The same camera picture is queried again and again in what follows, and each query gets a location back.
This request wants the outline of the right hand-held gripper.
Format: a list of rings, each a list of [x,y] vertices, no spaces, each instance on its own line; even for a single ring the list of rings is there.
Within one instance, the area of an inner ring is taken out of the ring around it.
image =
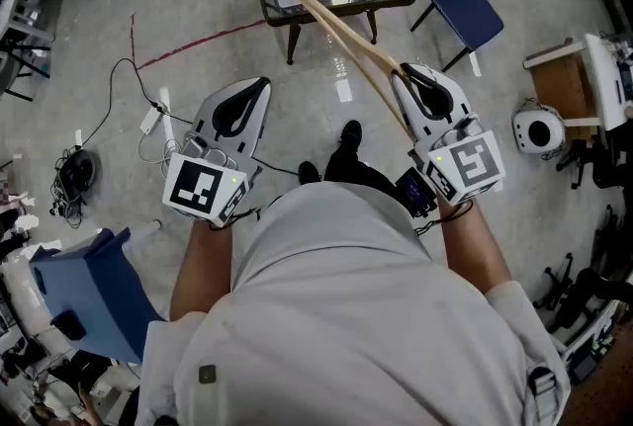
[[[478,115],[469,115],[470,103],[453,79],[425,64],[402,63],[392,71],[392,89],[407,130],[418,140],[408,155],[449,205],[503,179],[495,135],[484,130]],[[459,122],[435,134],[436,121]]]

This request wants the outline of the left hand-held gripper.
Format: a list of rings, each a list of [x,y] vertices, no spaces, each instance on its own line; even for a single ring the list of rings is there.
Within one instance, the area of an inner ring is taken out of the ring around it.
[[[262,171],[247,154],[254,153],[263,132],[270,96],[270,79],[259,76],[233,82],[203,101],[194,131],[170,156],[165,205],[211,225],[237,219],[237,207]],[[205,135],[238,137],[238,151]]]

